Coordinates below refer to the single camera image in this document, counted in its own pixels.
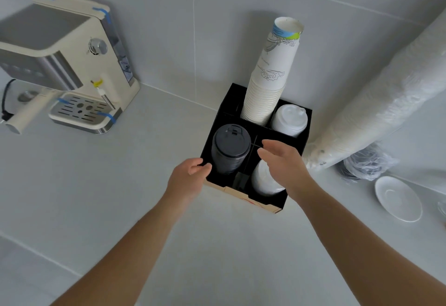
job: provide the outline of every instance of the machine top panel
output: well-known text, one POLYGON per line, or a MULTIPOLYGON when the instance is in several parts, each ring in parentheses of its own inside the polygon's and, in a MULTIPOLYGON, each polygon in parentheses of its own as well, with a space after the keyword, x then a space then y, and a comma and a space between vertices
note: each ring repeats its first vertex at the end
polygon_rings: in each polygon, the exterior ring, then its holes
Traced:
POLYGON ((44 50, 88 19, 88 16, 32 4, 0 21, 0 42, 44 50))

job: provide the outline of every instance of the espresso machine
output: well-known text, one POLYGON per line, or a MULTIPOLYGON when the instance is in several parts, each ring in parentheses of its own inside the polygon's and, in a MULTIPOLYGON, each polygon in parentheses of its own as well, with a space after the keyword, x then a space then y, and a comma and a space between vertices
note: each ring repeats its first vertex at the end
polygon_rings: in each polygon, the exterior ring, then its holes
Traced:
POLYGON ((18 134, 47 106, 55 123, 106 133, 140 88, 110 8, 89 0, 35 0, 1 20, 0 67, 42 86, 5 122, 18 134))

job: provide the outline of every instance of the yellow tag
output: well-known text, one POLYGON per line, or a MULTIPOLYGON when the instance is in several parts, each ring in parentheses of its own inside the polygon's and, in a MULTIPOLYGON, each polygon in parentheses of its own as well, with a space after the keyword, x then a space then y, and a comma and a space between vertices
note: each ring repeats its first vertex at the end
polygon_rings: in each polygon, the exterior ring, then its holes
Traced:
POLYGON ((102 78, 99 81, 93 82, 93 86, 95 88, 99 87, 99 85, 101 85, 101 84, 102 84, 102 78))

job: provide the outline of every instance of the power cord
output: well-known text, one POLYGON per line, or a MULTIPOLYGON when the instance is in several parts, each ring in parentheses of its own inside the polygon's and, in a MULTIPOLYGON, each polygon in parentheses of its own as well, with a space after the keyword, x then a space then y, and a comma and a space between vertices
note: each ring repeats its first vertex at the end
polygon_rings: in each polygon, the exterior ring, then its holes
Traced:
POLYGON ((4 103, 6 101, 6 94, 8 93, 9 87, 11 86, 11 83, 14 82, 16 79, 13 78, 11 79, 7 84, 6 87, 4 87, 3 90, 3 97, 1 99, 1 118, 3 121, 8 121, 11 119, 11 117, 14 116, 13 113, 7 112, 6 109, 4 108, 4 103))

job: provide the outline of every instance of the left hand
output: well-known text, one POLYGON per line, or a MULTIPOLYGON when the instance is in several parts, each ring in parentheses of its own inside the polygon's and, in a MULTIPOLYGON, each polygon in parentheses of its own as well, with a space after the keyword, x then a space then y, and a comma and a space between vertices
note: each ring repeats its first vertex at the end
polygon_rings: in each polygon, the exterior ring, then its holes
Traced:
POLYGON ((170 175, 162 200, 186 208, 201 192, 203 182, 212 169, 210 163, 199 166, 202 162, 201 158, 189 158, 176 166, 170 175))

